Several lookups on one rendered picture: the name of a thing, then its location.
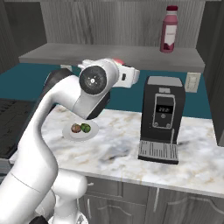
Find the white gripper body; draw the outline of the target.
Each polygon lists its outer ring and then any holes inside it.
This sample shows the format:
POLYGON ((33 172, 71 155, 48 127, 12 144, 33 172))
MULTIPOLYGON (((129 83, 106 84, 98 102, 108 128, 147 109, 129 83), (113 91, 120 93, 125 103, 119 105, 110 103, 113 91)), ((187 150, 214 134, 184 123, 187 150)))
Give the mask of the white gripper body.
POLYGON ((127 66, 127 72, 126 72, 126 87, 131 88, 134 84, 138 82, 140 75, 140 71, 135 69, 132 66, 127 66))

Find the pink jam bottle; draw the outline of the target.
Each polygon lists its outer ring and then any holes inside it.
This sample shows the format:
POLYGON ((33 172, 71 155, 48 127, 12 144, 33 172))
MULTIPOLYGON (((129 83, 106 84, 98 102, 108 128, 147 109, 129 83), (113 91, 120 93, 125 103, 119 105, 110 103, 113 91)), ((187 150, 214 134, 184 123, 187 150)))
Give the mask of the pink jam bottle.
POLYGON ((178 6, 168 5, 166 15, 163 20, 162 36, 160 41, 160 51, 162 53, 172 53, 178 26, 178 6))

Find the green avocado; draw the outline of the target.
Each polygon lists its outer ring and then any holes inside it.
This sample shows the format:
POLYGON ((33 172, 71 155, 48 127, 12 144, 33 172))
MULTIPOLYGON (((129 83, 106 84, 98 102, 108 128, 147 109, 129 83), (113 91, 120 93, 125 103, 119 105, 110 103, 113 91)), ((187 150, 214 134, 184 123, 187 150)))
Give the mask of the green avocado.
POLYGON ((89 124, 87 123, 83 123, 81 126, 80 126, 81 130, 85 133, 88 133, 90 130, 91 130, 91 127, 89 124))

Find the dark grey cabinet door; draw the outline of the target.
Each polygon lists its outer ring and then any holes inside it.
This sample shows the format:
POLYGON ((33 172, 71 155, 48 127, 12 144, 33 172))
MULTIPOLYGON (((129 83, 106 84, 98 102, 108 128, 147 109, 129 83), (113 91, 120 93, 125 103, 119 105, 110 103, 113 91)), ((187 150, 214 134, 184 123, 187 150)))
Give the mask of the dark grey cabinet door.
POLYGON ((224 147, 224 0, 206 1, 196 49, 205 63, 203 77, 216 143, 224 147))
POLYGON ((0 0, 0 74, 46 43, 40 2, 0 0))

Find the white round plate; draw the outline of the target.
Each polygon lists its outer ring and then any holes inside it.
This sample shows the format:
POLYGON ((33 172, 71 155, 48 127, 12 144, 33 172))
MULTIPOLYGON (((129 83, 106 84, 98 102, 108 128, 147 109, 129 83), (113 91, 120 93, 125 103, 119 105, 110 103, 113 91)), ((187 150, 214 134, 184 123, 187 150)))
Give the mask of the white round plate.
POLYGON ((95 122, 85 121, 80 118, 71 118, 65 125, 64 129, 62 130, 62 134, 63 134, 63 137, 68 140, 71 140, 74 142, 84 142, 95 137, 98 131, 99 131, 99 127, 95 122), (72 132, 72 126, 74 124, 82 125, 83 123, 88 124, 90 126, 90 131, 88 133, 85 133, 82 130, 78 133, 72 132))

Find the grey cupboard door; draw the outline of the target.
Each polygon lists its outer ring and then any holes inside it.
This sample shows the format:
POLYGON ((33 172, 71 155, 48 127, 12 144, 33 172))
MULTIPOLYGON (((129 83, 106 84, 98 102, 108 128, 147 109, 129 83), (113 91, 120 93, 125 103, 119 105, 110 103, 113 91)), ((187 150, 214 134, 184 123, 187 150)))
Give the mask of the grey cupboard door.
POLYGON ((224 224, 224 199, 197 193, 149 188, 144 224, 224 224))
POLYGON ((143 205, 86 194, 79 199, 79 205, 89 224, 144 224, 146 206, 143 205), (88 217, 87 199, 90 199, 91 220, 88 217))

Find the black coffee machine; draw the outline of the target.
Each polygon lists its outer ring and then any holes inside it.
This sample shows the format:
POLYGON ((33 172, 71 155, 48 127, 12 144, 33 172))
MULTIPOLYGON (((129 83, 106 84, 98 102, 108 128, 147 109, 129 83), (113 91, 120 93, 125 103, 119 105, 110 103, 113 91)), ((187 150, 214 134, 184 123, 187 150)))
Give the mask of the black coffee machine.
POLYGON ((177 77, 149 76, 144 84, 138 159, 179 163, 177 138, 186 102, 177 77))

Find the grey drawer front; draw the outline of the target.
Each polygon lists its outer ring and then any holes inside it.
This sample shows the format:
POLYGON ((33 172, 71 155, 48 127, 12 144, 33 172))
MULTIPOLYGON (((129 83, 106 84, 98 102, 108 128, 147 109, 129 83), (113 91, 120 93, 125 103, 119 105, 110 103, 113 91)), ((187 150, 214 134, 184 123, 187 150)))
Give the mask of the grey drawer front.
POLYGON ((87 187, 86 195, 124 202, 123 183, 104 178, 87 177, 87 183, 94 183, 87 187))

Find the black hob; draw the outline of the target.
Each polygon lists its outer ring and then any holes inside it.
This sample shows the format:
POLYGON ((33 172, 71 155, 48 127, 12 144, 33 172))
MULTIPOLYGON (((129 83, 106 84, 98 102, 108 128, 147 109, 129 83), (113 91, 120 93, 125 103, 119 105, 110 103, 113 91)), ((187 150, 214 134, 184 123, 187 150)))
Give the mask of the black hob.
POLYGON ((17 149, 22 128, 34 101, 0 98, 0 158, 9 158, 17 149))

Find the grey open wall cabinet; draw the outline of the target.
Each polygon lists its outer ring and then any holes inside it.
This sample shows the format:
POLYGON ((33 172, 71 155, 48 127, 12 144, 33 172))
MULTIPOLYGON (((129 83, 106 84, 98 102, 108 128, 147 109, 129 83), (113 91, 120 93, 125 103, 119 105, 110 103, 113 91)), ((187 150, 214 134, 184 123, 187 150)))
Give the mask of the grey open wall cabinet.
POLYGON ((140 70, 199 72, 196 50, 205 4, 193 1, 42 2, 47 42, 24 55, 25 63, 77 65, 113 58, 140 70), (166 6, 178 6, 174 51, 159 51, 166 6))

